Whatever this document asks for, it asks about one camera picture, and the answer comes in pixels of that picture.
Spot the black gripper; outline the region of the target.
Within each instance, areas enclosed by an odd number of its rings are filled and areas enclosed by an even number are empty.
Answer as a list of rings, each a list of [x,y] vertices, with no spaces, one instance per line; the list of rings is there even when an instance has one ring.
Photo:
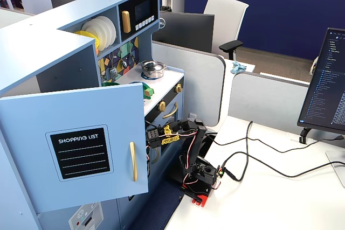
[[[162,145],[160,132],[157,128],[149,129],[146,132],[146,143],[147,146],[151,147],[152,149],[158,148]]]

